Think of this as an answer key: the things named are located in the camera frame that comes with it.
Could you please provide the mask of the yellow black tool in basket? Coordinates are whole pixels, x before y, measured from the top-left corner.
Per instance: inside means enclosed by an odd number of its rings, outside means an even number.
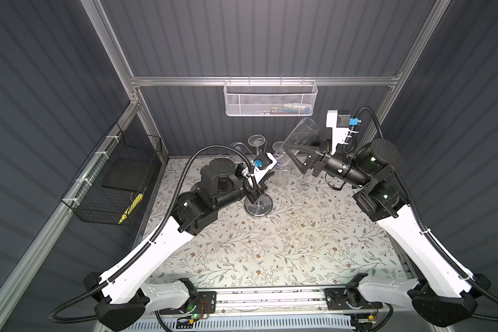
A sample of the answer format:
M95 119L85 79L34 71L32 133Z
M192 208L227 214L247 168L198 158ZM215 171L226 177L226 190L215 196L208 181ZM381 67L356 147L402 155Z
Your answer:
M143 193L140 193L135 197L135 199L131 202L131 204L128 206L128 208L124 211L124 213L120 217L118 225L122 225L125 221L130 219L131 214L133 213L135 208L141 203L143 197L144 197Z

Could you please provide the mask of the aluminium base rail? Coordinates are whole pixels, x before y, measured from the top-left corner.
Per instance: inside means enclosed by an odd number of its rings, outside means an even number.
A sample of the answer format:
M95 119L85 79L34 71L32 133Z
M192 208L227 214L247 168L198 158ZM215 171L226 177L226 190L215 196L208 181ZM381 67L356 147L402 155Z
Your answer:
M226 289L197 289L188 278L168 284L144 284L130 288L110 284L100 293L109 304L140 303L146 314L220 313L222 310L286 311L300 308L323 308L329 311L411 308L408 291L416 288L416 279L407 281L375 279L364 276L360 281L334 286L280 286Z

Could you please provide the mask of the chrome wine glass rack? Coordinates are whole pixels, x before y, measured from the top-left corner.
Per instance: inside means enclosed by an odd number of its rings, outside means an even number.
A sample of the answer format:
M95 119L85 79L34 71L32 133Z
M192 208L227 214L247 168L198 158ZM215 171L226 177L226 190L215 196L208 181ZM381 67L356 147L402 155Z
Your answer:
M267 182L268 179L272 177L272 175L273 175L273 170L271 170L263 178L263 180ZM267 214L271 212L273 208L273 200L267 193L264 193L256 203L251 203L246 198L246 200L244 201L244 208L247 214L249 214L252 217L265 217Z

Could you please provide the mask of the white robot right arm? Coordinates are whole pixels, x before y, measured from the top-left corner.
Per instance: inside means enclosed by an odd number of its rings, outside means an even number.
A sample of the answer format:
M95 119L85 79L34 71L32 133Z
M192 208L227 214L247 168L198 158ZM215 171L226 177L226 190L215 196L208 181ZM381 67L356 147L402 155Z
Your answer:
M486 297L498 305L489 289L490 280L474 274L457 261L422 222L416 202L404 180L396 184L401 155L383 136L354 154L312 145L284 144L283 151L302 173L326 174L356 189L354 200L371 221L378 224L412 260L417 277L405 282L376 279L359 273L339 298L352 309L380 302L389 309L415 310L430 324L447 327L469 318L480 319L477 300Z

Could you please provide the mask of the items in white basket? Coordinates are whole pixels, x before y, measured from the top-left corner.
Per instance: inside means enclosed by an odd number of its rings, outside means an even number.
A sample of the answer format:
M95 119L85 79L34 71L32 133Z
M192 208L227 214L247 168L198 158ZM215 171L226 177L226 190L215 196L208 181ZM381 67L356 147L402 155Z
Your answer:
M257 109L257 113L270 116L310 116L312 114L312 105L305 103L289 103L282 105L263 105Z

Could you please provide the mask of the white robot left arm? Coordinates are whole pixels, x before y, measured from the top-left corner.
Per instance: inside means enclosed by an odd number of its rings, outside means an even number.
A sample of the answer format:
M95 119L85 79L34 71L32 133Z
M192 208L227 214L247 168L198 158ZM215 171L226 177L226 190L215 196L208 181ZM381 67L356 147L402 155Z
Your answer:
M157 286L148 284L147 279L172 253L215 222L222 208L244 198L256 202L277 163L271 153L260 153L249 160L235 148L225 146L243 162L214 159L201 169L199 185L182 192L192 163L208 149L198 150L185 164L156 228L112 268L87 276L86 292L55 308L49 314L50 322L71 325L96 320L112 331L122 331L146 313L195 308L199 293L188 279Z

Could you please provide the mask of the white ventilated cover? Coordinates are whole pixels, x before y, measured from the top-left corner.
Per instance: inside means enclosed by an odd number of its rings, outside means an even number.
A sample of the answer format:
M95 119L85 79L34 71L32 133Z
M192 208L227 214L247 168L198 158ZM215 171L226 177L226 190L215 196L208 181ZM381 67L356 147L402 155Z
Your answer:
M216 316L182 325L176 318L163 318L170 331L354 331L346 315L249 315Z

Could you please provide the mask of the black pad in basket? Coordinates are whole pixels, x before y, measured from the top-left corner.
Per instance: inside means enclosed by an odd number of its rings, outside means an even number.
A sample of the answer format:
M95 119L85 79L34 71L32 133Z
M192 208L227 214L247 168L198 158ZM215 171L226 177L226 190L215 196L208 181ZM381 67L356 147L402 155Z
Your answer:
M130 159L118 159L102 180L102 187L139 192L154 171L153 165Z

